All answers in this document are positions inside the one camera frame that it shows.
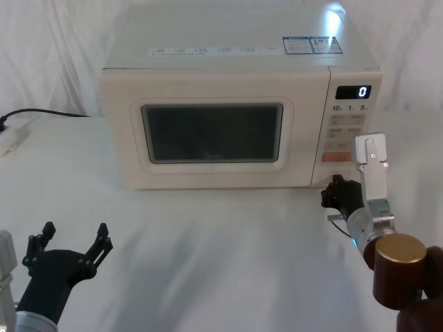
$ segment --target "white backdrop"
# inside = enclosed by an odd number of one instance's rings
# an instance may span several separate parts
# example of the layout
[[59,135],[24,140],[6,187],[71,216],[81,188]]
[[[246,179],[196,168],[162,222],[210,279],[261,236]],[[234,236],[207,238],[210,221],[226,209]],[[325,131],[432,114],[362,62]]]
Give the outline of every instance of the white backdrop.
[[[209,1],[328,2],[200,0]],[[101,115],[98,76],[127,2],[0,0],[0,114],[39,107]],[[379,109],[443,113],[443,1],[344,0],[343,5],[381,64]]]

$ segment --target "power strip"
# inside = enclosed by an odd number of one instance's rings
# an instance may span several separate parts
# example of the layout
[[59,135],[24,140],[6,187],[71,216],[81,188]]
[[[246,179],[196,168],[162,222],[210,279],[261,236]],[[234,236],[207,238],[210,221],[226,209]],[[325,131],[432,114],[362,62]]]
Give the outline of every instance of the power strip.
[[12,127],[6,127],[0,132],[0,156],[7,154],[17,146],[17,130]]

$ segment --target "sticker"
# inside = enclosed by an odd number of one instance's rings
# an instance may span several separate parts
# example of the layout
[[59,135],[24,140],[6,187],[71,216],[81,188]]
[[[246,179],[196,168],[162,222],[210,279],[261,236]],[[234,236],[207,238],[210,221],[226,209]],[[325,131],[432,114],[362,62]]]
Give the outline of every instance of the sticker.
[[284,55],[283,47],[169,47],[150,48],[147,52],[150,57],[162,56],[225,56],[225,55]]
[[343,54],[335,37],[310,37],[315,54]]
[[313,54],[309,37],[283,37],[286,54]]

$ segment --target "white microwave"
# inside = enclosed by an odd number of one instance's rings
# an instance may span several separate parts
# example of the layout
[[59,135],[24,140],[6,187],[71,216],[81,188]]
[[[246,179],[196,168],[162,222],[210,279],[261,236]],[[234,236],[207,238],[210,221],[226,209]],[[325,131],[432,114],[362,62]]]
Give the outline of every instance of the white microwave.
[[381,76],[336,4],[151,4],[129,9],[100,87],[130,187],[322,187],[358,178]]

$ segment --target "microwave button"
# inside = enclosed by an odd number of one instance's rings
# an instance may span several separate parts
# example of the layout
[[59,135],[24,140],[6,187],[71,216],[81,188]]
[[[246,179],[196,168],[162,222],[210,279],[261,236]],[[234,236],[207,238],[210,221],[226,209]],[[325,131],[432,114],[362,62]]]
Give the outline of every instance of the microwave button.
[[329,128],[327,131],[328,138],[340,138],[343,136],[343,128]]
[[349,151],[352,149],[349,140],[328,140],[325,144],[325,151]]
[[358,127],[353,127],[353,128],[347,128],[347,133],[349,136],[353,136],[353,135],[360,135],[362,133],[362,128],[358,128]]
[[356,114],[347,116],[333,115],[329,117],[330,126],[362,126],[366,120],[366,114]]
[[324,163],[346,163],[352,161],[352,152],[323,152],[321,161]]

